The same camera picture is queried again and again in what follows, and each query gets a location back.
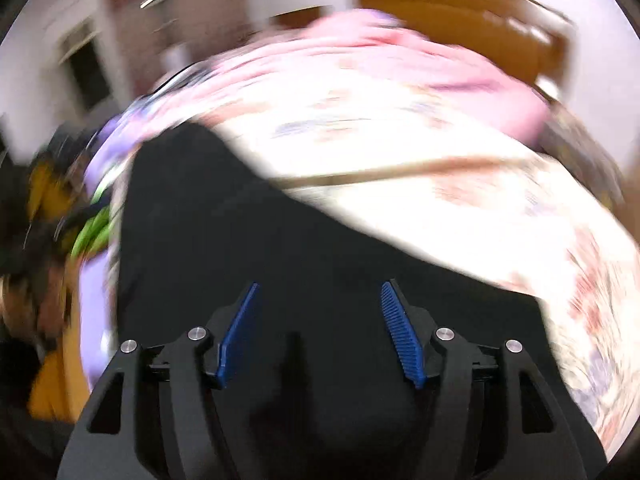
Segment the black pants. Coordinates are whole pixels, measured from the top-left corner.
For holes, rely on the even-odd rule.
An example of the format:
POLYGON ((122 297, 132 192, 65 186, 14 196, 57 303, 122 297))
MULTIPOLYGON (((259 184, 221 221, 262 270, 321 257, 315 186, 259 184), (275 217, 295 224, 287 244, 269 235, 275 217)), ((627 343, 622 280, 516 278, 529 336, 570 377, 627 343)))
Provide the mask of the black pants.
POLYGON ((216 397, 245 477, 412 477, 428 399, 405 378, 386 330, 387 280, 469 341, 521 341, 558 395, 587 476, 597 477, 602 444, 563 385, 534 298, 413 258, 293 200, 200 125, 167 130, 134 156, 119 336, 173 341, 259 286, 239 374, 216 397))

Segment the green floral fabric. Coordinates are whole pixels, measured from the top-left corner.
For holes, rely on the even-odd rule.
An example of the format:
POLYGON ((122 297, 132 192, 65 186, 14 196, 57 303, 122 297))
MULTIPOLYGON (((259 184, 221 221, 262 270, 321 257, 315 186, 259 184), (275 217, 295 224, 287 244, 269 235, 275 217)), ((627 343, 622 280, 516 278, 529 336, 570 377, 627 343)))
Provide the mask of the green floral fabric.
POLYGON ((108 244, 112 196, 113 185, 110 185, 96 192, 90 204, 73 216, 73 226, 80 227, 70 250, 73 258, 92 257, 108 244))

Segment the floral bed sheet mattress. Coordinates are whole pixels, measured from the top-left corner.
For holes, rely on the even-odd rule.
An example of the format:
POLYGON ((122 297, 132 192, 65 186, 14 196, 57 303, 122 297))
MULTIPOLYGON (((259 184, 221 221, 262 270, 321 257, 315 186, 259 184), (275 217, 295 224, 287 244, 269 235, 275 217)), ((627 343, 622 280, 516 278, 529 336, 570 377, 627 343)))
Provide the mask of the floral bed sheet mattress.
POLYGON ((613 457, 639 416, 639 248, 557 160, 400 87, 289 74, 228 90, 168 80, 130 107, 85 173, 94 190, 188 119, 218 126, 262 176, 411 255, 539 298, 570 395, 613 457))

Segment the pink quilt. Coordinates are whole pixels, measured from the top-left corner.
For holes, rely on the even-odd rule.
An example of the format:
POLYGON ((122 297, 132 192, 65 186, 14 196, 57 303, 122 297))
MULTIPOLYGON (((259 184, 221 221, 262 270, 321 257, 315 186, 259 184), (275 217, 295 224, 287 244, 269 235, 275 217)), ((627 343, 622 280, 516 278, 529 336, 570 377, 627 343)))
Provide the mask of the pink quilt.
POLYGON ((488 58, 429 40, 396 16, 371 9, 332 13, 293 30, 261 32, 212 61, 213 87, 228 90, 289 74, 309 89, 349 75, 374 90, 400 87, 432 110, 477 120, 522 143, 535 140, 550 116, 546 100, 488 58))

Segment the small wooden headboard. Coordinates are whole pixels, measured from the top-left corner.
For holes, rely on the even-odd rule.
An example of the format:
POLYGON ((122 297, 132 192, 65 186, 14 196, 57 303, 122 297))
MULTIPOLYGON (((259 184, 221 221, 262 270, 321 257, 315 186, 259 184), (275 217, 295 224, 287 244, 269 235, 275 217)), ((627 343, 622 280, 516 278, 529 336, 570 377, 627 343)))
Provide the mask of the small wooden headboard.
POLYGON ((290 12, 280 13, 269 19, 269 24, 280 29, 300 29, 330 12, 328 6, 308 6, 290 12))

